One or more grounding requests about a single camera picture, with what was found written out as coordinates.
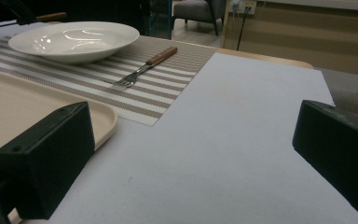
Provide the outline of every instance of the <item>wall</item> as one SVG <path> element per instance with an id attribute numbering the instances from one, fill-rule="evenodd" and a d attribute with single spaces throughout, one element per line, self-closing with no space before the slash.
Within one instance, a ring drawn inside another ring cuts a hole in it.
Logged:
<path id="1" fill-rule="evenodd" d="M 242 15 L 227 13 L 222 47 L 236 49 Z M 358 10 L 258 2 L 246 19 L 240 51 L 358 74 Z"/>
<path id="2" fill-rule="evenodd" d="M 358 10 L 358 0 L 266 0 L 266 2 L 285 3 L 311 7 L 331 7 Z"/>
<path id="3" fill-rule="evenodd" d="M 21 0 L 36 16 L 66 12 L 63 21 L 113 21 L 146 33 L 145 17 L 150 14 L 150 0 Z M 0 3 L 0 21 L 17 17 Z"/>

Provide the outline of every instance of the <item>chair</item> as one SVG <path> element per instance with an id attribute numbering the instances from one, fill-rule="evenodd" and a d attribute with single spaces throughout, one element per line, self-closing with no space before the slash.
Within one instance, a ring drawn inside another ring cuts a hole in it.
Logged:
<path id="1" fill-rule="evenodd" d="M 173 6 L 172 29 L 176 19 L 187 21 L 202 21 L 213 23 L 216 35 L 216 20 L 221 19 L 222 24 L 225 18 L 227 0 L 184 0 Z"/>

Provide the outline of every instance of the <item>tray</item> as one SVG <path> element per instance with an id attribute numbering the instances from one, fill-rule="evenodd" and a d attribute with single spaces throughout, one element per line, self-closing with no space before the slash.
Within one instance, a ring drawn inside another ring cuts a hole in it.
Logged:
<path id="1" fill-rule="evenodd" d="M 0 73 L 0 147 L 55 109 L 81 101 L 89 102 L 97 149 L 115 131 L 113 107 Z"/>

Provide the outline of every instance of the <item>gray striped placemat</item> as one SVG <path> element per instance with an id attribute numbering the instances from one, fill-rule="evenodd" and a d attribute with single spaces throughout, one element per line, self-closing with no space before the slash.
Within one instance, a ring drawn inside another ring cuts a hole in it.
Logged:
<path id="1" fill-rule="evenodd" d="M 112 105 L 119 116 L 153 126 L 215 48 L 140 36 L 134 43 L 98 63 L 67 65 L 12 50 L 0 38 L 0 72 Z M 130 74 L 154 55 L 174 46 L 178 52 L 142 74 L 135 86 L 118 91 L 106 81 Z"/>

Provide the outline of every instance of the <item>white table surface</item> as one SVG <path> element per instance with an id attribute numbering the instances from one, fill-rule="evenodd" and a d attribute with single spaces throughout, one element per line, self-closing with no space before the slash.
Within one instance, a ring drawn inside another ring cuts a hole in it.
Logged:
<path id="1" fill-rule="evenodd" d="M 23 223 L 358 223 L 292 147 L 303 99 L 333 103 L 321 72 L 216 53 L 153 127 L 119 119 L 50 220 Z"/>

